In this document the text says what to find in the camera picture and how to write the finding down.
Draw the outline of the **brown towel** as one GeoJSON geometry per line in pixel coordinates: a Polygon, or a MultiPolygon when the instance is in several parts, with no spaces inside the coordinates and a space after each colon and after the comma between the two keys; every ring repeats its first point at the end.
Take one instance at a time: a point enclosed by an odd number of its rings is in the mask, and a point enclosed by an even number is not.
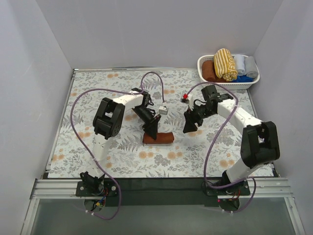
{"type": "Polygon", "coordinates": [[[217,83],[226,83],[227,81],[223,78],[216,78],[217,83]]]}
{"type": "Polygon", "coordinates": [[[145,133],[142,142],[143,144],[172,144],[174,139],[174,134],[172,132],[157,133],[155,140],[145,133]]]}
{"type": "Polygon", "coordinates": [[[207,60],[202,64],[202,77],[204,80],[209,82],[216,81],[214,62],[211,60],[207,60]]]}

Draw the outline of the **yellow striped towel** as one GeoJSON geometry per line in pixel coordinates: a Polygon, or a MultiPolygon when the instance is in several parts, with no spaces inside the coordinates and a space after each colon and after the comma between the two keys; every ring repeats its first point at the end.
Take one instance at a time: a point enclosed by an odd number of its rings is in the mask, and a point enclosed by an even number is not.
{"type": "Polygon", "coordinates": [[[230,51],[226,48],[219,49],[213,56],[215,73],[218,78],[227,82],[237,79],[236,64],[230,51]]]}

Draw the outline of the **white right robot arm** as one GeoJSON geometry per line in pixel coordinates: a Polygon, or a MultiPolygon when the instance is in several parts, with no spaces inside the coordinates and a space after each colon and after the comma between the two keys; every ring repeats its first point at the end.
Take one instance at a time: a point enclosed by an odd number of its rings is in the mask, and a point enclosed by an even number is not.
{"type": "Polygon", "coordinates": [[[181,97],[181,102],[188,105],[184,112],[183,132],[197,131],[198,127],[202,126],[204,119],[210,116],[224,117],[225,121],[217,131],[208,152],[212,151],[218,136],[228,123],[240,132],[242,135],[240,159],[231,168],[224,171],[221,179],[214,184],[208,182],[206,175],[203,177],[206,187],[222,190],[231,195],[239,189],[241,182],[247,180],[254,171],[279,159],[277,127],[272,121],[261,121],[241,108],[237,96],[230,90],[221,94],[216,89],[218,84],[213,82],[204,84],[206,86],[201,90],[203,100],[200,105],[196,104],[196,100],[190,92],[181,97]]]}

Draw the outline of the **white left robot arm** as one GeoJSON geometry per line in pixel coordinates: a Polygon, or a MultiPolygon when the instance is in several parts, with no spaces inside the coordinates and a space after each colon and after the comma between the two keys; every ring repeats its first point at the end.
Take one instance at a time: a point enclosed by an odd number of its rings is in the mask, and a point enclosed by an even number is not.
{"type": "Polygon", "coordinates": [[[161,115],[148,108],[153,106],[151,96],[138,88],[114,99],[103,98],[93,119],[94,145],[92,150],[93,163],[86,172],[80,174],[85,189],[94,196],[100,195],[104,190],[105,173],[100,169],[108,154],[114,137],[120,132],[124,114],[133,110],[144,122],[142,129],[153,140],[157,139],[158,122],[161,115]]]}

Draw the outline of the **floral patterned table mat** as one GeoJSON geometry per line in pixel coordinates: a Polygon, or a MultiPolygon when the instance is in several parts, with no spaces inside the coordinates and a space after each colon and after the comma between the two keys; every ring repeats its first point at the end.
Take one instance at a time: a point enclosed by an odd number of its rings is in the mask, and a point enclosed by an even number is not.
{"type": "Polygon", "coordinates": [[[115,178],[219,177],[240,159],[241,134],[231,124],[218,136],[208,152],[224,118],[214,115],[192,133],[183,133],[184,111],[180,97],[191,92],[202,100],[197,70],[78,72],[69,94],[49,178],[78,178],[93,163],[89,151],[94,144],[93,119],[100,101],[120,97],[143,83],[157,110],[165,104],[168,114],[159,122],[160,132],[172,132],[170,145],[143,144],[142,120],[129,110],[104,159],[104,169],[115,178]]]}

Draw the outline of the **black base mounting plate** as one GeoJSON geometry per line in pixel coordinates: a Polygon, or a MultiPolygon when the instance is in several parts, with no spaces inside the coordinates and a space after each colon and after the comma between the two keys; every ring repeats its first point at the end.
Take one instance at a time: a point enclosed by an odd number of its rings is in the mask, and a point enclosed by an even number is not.
{"type": "Polygon", "coordinates": [[[239,208],[239,197],[249,196],[247,182],[228,188],[210,188],[203,178],[93,178],[82,176],[76,196],[93,198],[91,208],[122,206],[182,206],[218,207],[219,197],[228,210],[239,208]]]}

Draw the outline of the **rolled light blue towel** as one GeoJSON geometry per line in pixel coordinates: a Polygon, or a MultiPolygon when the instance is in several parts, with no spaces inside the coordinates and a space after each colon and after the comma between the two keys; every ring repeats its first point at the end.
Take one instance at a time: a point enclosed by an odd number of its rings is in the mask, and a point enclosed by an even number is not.
{"type": "Polygon", "coordinates": [[[235,61],[236,71],[237,71],[238,75],[239,76],[245,75],[245,73],[246,73],[246,70],[245,70],[245,57],[243,55],[236,54],[234,56],[234,61],[235,61]]]}

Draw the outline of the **rolled grey towel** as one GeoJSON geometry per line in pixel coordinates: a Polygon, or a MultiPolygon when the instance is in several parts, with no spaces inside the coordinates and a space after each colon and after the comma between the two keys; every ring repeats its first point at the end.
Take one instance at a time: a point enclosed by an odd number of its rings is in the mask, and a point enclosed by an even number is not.
{"type": "Polygon", "coordinates": [[[257,78],[259,75],[255,60],[252,56],[246,57],[244,60],[246,76],[249,78],[257,78]]]}

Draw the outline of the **aluminium frame rail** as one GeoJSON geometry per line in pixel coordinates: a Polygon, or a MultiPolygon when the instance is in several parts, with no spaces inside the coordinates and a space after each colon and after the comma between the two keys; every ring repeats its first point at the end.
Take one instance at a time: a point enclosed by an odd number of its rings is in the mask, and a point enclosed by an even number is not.
{"type": "MultiPolygon", "coordinates": [[[[256,178],[255,198],[287,198],[293,192],[286,178],[256,178]]],[[[79,179],[41,179],[36,180],[31,198],[66,199],[74,197],[79,179]]]]}

